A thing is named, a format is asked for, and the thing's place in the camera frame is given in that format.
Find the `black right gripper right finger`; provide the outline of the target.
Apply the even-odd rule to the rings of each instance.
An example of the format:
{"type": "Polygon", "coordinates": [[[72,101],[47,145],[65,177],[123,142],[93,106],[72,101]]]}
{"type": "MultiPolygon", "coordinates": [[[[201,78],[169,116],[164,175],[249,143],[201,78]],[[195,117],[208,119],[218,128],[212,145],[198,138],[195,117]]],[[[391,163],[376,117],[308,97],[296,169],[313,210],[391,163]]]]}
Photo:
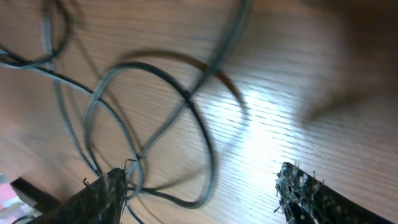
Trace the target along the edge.
{"type": "Polygon", "coordinates": [[[277,209],[285,215],[287,223],[392,224],[289,162],[282,164],[277,176],[277,209]]]}

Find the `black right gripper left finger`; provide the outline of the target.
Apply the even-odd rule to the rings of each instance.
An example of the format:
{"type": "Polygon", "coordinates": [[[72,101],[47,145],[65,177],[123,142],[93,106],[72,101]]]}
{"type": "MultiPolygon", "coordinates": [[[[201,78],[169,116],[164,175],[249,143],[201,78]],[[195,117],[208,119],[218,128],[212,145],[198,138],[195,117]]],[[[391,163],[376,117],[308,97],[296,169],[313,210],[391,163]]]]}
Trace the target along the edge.
{"type": "Polygon", "coordinates": [[[127,194],[124,169],[114,168],[33,224],[116,224],[121,221],[127,194]]]}

